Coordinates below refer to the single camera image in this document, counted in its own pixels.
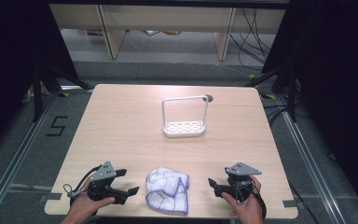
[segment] wooden table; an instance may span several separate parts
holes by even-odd
[[[206,131],[190,138],[169,138],[162,131],[161,101],[165,98],[210,94]],[[195,118],[196,108],[166,105],[167,119],[178,116]],[[105,217],[182,217],[151,210],[145,201],[145,179],[160,166],[190,176],[189,218],[231,219],[230,206],[216,198],[208,178],[227,184],[224,168],[238,161],[263,174],[261,194],[267,205],[267,218],[295,218],[296,207],[284,207],[293,201],[282,162],[275,146],[258,93],[253,88],[98,85],[78,126],[72,145],[52,189],[62,193],[60,200],[48,200],[45,210],[65,215],[69,198],[62,186],[73,188],[93,167],[111,161],[115,169],[127,169],[112,187],[127,190],[140,187],[125,205],[109,205],[98,211]]]

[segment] white towel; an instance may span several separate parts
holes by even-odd
[[[160,167],[146,178],[146,201],[154,210],[188,214],[188,175]]]

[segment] metal rail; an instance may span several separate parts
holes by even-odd
[[[281,95],[277,96],[277,100],[280,105],[285,105],[285,101]],[[310,172],[310,177],[315,185],[315,188],[318,190],[319,195],[321,196],[322,202],[324,203],[324,207],[328,215],[331,218],[332,223],[347,223],[345,217],[342,215],[341,209],[339,205],[328,187],[324,176],[322,175],[321,170],[319,169],[318,165],[316,164],[315,159],[312,157],[310,153],[310,149],[308,148],[301,131],[298,129],[298,126],[295,122],[292,122],[292,119],[289,116],[289,113],[282,112],[284,120],[292,134],[293,138],[295,139],[298,151],[301,154],[302,159],[304,160],[308,171]]]
[[[50,106],[52,105],[53,101],[57,98],[56,92],[51,92],[46,102],[44,103],[45,109],[43,110],[42,114],[39,116],[39,119],[35,121],[28,133],[25,135],[24,139],[22,140],[19,149],[17,150],[16,154],[14,155],[13,159],[11,160],[9,166],[7,167],[5,173],[0,179],[0,204],[4,200],[7,190],[10,187],[10,183],[14,179],[16,173],[20,170],[22,162],[25,160],[25,157],[34,142],[34,139],[43,124],[43,121],[48,113]]]

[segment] black cable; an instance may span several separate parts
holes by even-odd
[[[268,118],[269,116],[271,116],[271,115],[273,115],[273,114],[275,114],[275,113],[281,111],[281,110],[282,110],[282,109],[277,109],[277,110],[272,111],[271,113],[267,114],[267,118]]]
[[[246,39],[247,39],[247,37],[249,36],[249,34],[252,33],[253,36],[254,36],[254,38],[255,38],[255,41],[256,41],[257,44],[258,44],[258,47],[259,47],[259,48],[257,48],[257,47],[255,47],[255,46],[249,44],[248,42],[246,42],[246,43],[247,43],[249,46],[253,47],[254,49],[259,49],[260,52],[261,52],[261,54],[263,55],[264,59],[266,59],[266,58],[267,58],[266,51],[262,48],[261,44],[263,44],[263,45],[266,46],[266,47],[267,47],[267,45],[264,44],[264,42],[263,42],[263,41],[260,39],[260,37],[258,36],[257,21],[256,21],[257,9],[254,8],[254,19],[253,19],[253,21],[252,21],[252,25],[251,25],[251,23],[249,22],[248,17],[246,16],[244,9],[242,9],[242,13],[243,13],[243,16],[244,16],[244,18],[246,19],[246,22],[248,23],[248,26],[249,26],[249,32],[248,32],[248,35],[246,36],[246,38],[244,39],[244,41],[246,41]]]
[[[305,209],[307,209],[308,213],[310,213],[310,216],[313,218],[313,221],[316,224],[319,224],[318,219],[316,218],[316,216],[312,213],[312,211],[310,211],[310,209],[307,207],[307,204],[304,202],[304,200],[302,199],[302,197],[300,196],[300,194],[297,192],[297,190],[293,187],[293,185],[289,182],[289,186],[290,188],[295,192],[296,196],[298,197],[298,199],[304,204]]]
[[[258,68],[258,67],[250,67],[250,66],[247,66],[247,65],[243,64],[242,61],[241,61],[241,50],[238,52],[238,61],[239,61],[240,64],[241,64],[243,67],[245,67],[245,68],[249,68],[249,69],[253,69],[253,70],[258,70],[258,71],[261,70],[261,68]]]
[[[279,109],[278,111],[276,111],[276,113],[274,114],[274,116],[272,117],[272,119],[270,119],[269,122],[268,122],[269,127],[271,127],[271,126],[272,126],[272,123],[274,122],[274,120],[275,120],[278,116],[280,116],[280,114],[281,114],[283,111],[285,111],[285,110],[287,110],[287,109],[288,109],[288,106],[285,107],[285,108],[281,108],[281,109]]]
[[[272,108],[272,107],[284,107],[284,106],[289,106],[289,105],[265,105],[263,106],[263,108]],[[302,103],[295,103],[295,106],[304,106]]]
[[[234,38],[234,36],[230,35],[231,39],[234,41],[234,43],[237,45],[237,47],[240,49],[240,53],[241,51],[245,52],[246,54],[248,54],[249,56],[251,56],[252,58],[258,60],[260,63],[264,63],[265,61],[259,57],[257,57],[257,55],[253,54],[251,51],[249,51],[248,49],[245,49],[243,47],[243,44],[245,42],[242,42],[242,44],[240,45],[237,40]]]
[[[74,192],[78,191],[80,189],[80,187],[83,185],[83,182],[89,177],[89,175],[92,173],[92,172],[95,172],[97,170],[99,170],[101,168],[101,165],[97,166],[97,167],[94,167],[92,168],[88,173],[86,173],[83,178],[80,180],[79,184],[77,185],[77,187],[75,188]]]

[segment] gray floor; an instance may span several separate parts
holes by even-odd
[[[89,36],[85,31],[62,30],[76,70],[82,80],[90,84],[98,83],[141,83],[141,84],[200,84],[240,86],[249,82],[250,75],[260,76],[259,70],[241,66],[260,68],[262,63],[242,54],[230,40],[227,58],[224,62],[217,60],[213,34],[186,33],[166,35],[162,32],[147,35],[143,31],[129,31],[115,60],[107,57],[107,52],[100,36]],[[241,42],[241,37],[234,34]],[[274,35],[261,35],[263,42],[270,46]],[[262,57],[259,50],[249,48]],[[61,80],[62,85],[72,85]],[[273,78],[260,84],[260,94],[272,94],[270,86]],[[7,194],[0,202],[0,223],[58,223],[62,216],[49,216],[44,212],[45,198],[54,184],[76,132],[76,127],[86,108],[90,93],[70,93],[67,97],[54,97],[41,127],[16,172]],[[277,105],[275,99],[264,97],[264,106]],[[266,115],[276,107],[266,107]],[[47,133],[57,130],[50,125],[56,116],[67,116],[60,120],[65,131],[60,137],[48,137]],[[33,102],[24,104],[14,116],[7,132],[1,138],[0,145],[0,180],[7,172],[21,141],[33,125]],[[336,162],[329,160],[329,152],[323,138],[314,126],[307,110],[296,108],[297,126],[304,137],[311,156],[325,180],[326,186],[333,193],[337,207],[347,223],[358,223],[358,198]],[[283,167],[289,182],[298,191],[294,194],[298,202],[299,215],[294,220],[266,220],[266,223],[314,223],[307,206],[317,217],[319,223],[336,223],[329,216],[329,210],[323,202],[310,169],[298,149],[283,115],[271,125]]]

